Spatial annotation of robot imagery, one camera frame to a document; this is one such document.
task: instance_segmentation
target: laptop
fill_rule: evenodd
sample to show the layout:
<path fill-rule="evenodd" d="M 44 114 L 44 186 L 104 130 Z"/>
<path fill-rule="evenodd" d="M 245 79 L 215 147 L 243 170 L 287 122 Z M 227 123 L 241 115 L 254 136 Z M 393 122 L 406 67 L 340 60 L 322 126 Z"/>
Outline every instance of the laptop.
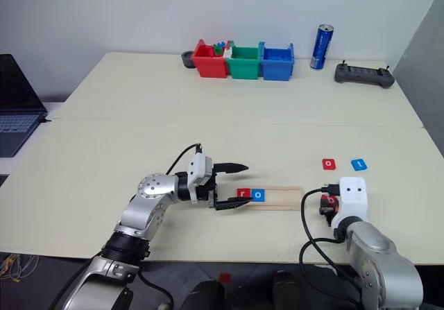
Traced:
<path fill-rule="evenodd" d="M 0 55 L 0 157 L 13 157 L 47 111 L 11 55 Z"/>

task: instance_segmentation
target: silver robotic arm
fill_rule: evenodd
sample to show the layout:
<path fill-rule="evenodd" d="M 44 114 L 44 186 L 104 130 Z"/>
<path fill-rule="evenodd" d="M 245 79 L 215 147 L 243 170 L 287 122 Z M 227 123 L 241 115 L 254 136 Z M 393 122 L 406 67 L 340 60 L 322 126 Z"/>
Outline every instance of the silver robotic arm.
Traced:
<path fill-rule="evenodd" d="M 217 200 L 216 174 L 237 173 L 248 169 L 242 164 L 213 164 L 198 146 L 188 172 L 165 175 L 154 173 L 145 177 L 137 193 L 126 206 L 114 232 L 95 256 L 71 292 L 64 310 L 126 310 L 133 292 L 131 283 L 141 262 L 149 256 L 149 241 L 164 219 L 167 208 L 190 200 L 207 201 L 210 207 L 231 209 L 242 206 L 251 198 Z"/>
<path fill-rule="evenodd" d="M 365 180 L 341 178 L 339 191 L 333 194 L 339 200 L 321 199 L 320 213 L 326 215 L 335 238 L 346 242 L 350 265 L 359 275 L 364 308 L 419 307 L 422 282 L 418 271 L 397 252 L 392 240 L 368 222 Z"/>

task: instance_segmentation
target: soda can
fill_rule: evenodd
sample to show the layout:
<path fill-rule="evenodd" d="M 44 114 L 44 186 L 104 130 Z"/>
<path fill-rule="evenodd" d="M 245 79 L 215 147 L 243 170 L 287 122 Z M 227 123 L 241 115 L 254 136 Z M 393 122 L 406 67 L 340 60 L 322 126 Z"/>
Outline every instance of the soda can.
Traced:
<path fill-rule="evenodd" d="M 311 57 L 310 67 L 312 69 L 322 69 L 325 64 L 328 47 L 333 36 L 333 26 L 321 24 L 318 28 L 318 35 L 314 43 L 313 57 Z"/>

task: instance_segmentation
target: blue tile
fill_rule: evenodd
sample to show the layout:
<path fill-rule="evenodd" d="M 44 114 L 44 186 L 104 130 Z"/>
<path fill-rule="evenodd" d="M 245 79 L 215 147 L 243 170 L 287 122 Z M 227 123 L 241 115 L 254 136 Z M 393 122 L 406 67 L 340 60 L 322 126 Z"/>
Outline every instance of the blue tile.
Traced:
<path fill-rule="evenodd" d="M 251 189 L 251 196 L 253 201 L 265 201 L 265 190 L 264 189 Z"/>
<path fill-rule="evenodd" d="M 367 169 L 367 165 L 363 159 L 352 160 L 352 166 L 355 171 Z"/>

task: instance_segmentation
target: green bin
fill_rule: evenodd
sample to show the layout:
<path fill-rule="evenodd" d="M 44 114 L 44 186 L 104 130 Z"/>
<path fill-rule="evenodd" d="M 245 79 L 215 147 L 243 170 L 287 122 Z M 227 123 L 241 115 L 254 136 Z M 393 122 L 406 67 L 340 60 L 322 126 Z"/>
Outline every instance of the green bin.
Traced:
<path fill-rule="evenodd" d="M 234 79 L 257 79 L 261 61 L 260 48 L 232 47 L 231 58 L 227 58 Z"/>

